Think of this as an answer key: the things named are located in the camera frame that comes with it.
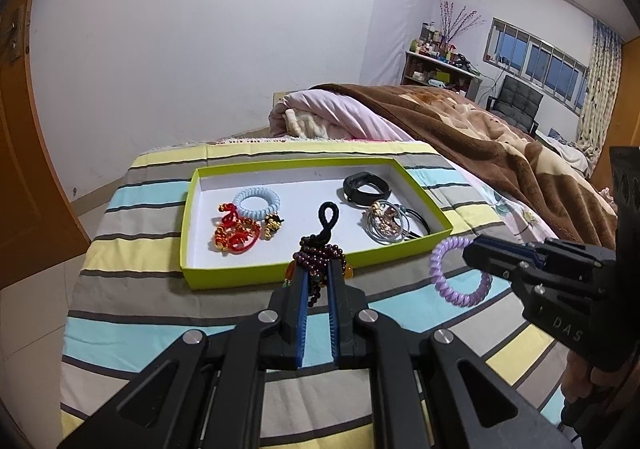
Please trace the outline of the right hand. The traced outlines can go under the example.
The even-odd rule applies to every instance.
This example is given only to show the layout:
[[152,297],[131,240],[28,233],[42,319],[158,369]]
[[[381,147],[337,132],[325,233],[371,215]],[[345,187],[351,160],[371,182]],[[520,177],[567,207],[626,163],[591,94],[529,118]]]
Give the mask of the right hand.
[[567,354],[561,391],[562,423],[585,445],[615,438],[622,446],[639,441],[639,350],[620,370],[605,372],[574,351]]

